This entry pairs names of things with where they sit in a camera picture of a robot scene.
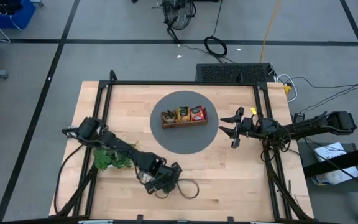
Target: wooden table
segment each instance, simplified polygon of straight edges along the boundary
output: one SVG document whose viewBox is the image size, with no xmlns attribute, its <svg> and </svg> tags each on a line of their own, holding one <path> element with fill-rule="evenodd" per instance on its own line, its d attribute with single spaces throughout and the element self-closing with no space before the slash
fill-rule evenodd
<svg viewBox="0 0 358 224">
<path fill-rule="evenodd" d="M 92 116 L 97 90 L 98 82 L 82 83 L 73 126 L 78 126 L 86 116 Z M 138 214 L 143 214 L 145 220 L 224 221 L 233 216 L 236 221 L 273 221 L 265 163 L 260 160 L 260 141 L 241 136 L 240 147 L 231 149 L 231 139 L 219 130 L 206 149 L 184 155 L 164 149 L 154 139 L 150 130 L 154 105 L 165 95 L 180 90 L 194 91 L 207 97 L 215 105 L 219 118 L 233 116 L 240 106 L 245 108 L 244 116 L 250 117 L 250 108 L 255 107 L 254 91 L 248 86 L 114 85 L 107 119 L 109 130 L 130 144 L 138 142 L 138 150 L 165 157 L 167 164 L 178 162 L 183 169 L 181 178 L 197 181 L 200 194 L 196 199 L 187 200 L 175 189 L 168 198 L 161 200 L 146 193 L 133 169 L 108 169 L 98 172 L 91 218 L 133 220 Z M 291 117 L 283 85 L 268 83 L 268 93 L 274 119 L 282 125 L 289 124 Z M 260 96 L 264 108 L 262 92 Z M 219 125 L 234 127 L 221 121 Z M 64 158 L 78 146 L 76 140 L 69 140 Z M 295 141 L 291 149 L 298 150 Z M 59 209 L 78 186 L 84 153 L 84 149 L 76 153 L 63 169 L 58 193 Z M 313 217 L 299 155 L 288 151 L 281 152 L 281 156 L 287 183 L 291 180 L 292 195 L 296 196 L 306 214 Z M 194 192 L 191 184 L 182 184 L 181 187 L 189 194 Z M 80 214 L 84 214 L 87 194 L 88 189 L 83 193 Z M 280 193 L 277 193 L 277 198 L 280 216 L 285 217 Z"/>
</svg>

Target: wooden tray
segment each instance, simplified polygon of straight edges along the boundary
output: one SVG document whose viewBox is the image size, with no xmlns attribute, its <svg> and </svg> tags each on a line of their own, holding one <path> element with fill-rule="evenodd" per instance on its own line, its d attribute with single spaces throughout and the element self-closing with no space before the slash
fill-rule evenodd
<svg viewBox="0 0 358 224">
<path fill-rule="evenodd" d="M 162 125 L 162 129 L 167 129 L 167 128 L 182 128 L 182 127 L 190 127 L 190 126 L 196 126 L 196 125 L 202 125 L 202 124 L 207 124 L 208 123 L 208 116 L 206 113 L 206 108 L 204 108 L 204 115 L 205 115 L 205 120 L 202 121 L 187 121 L 187 122 L 182 122 L 182 123 L 170 123 L 170 124 L 165 124 L 163 122 L 163 114 L 161 112 L 161 125 Z"/>
</svg>

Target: red snack bag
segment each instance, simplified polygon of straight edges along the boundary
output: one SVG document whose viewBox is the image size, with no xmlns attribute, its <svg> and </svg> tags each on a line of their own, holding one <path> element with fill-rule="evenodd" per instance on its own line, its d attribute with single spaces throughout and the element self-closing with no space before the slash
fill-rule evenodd
<svg viewBox="0 0 358 224">
<path fill-rule="evenodd" d="M 205 110 L 202 106 L 196 106 L 195 108 L 190 109 L 190 111 L 192 121 L 205 120 Z"/>
</svg>

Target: blue bin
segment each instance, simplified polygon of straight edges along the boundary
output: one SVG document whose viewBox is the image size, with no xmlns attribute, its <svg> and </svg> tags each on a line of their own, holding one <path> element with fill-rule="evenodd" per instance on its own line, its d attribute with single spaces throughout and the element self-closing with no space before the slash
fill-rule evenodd
<svg viewBox="0 0 358 224">
<path fill-rule="evenodd" d="M 25 29 L 29 24 L 32 15 L 35 11 L 35 6 L 30 0 L 11 0 L 12 2 L 21 2 L 23 8 L 18 10 L 12 17 L 10 15 L 0 15 L 0 28 L 14 28 Z"/>
</svg>

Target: gray floor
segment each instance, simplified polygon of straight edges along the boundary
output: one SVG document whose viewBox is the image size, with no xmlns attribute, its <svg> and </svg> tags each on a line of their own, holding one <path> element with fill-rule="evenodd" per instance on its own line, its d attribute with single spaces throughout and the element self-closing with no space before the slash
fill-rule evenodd
<svg viewBox="0 0 358 224">
<path fill-rule="evenodd" d="M 347 0 L 358 26 L 358 1 Z M 59 39 L 74 0 L 44 0 L 28 28 L 9 30 L 13 39 Z M 202 40 L 214 29 L 219 4 L 196 3 L 198 14 L 178 32 L 181 39 Z M 272 15 L 273 0 L 225 0 L 216 37 L 225 40 L 262 40 Z M 81 0 L 69 39 L 168 40 L 156 1 Z M 283 0 L 269 40 L 357 41 L 339 0 Z M 203 48 L 203 45 L 191 45 Z M 44 85 L 57 44 L 0 44 L 0 69 L 9 71 L 0 80 L 0 201 L 23 143 Z M 228 45 L 227 57 L 241 63 L 259 61 L 261 46 Z M 264 62 L 277 73 L 304 76 L 315 85 L 358 82 L 358 46 L 278 46 L 265 48 Z M 5 221 L 46 217 L 66 139 L 60 130 L 71 124 L 81 82 L 106 79 L 114 69 L 121 80 L 194 80 L 197 63 L 215 58 L 171 44 L 65 44 L 35 129 L 27 157 Z M 296 80 L 298 99 L 290 104 L 297 112 L 337 90 L 316 90 Z M 346 110 L 358 125 L 358 90 L 309 113 Z M 354 142 L 358 128 L 346 137 L 322 134 L 321 142 Z M 316 218 L 326 222 L 358 223 L 358 194 L 310 192 Z"/>
</svg>

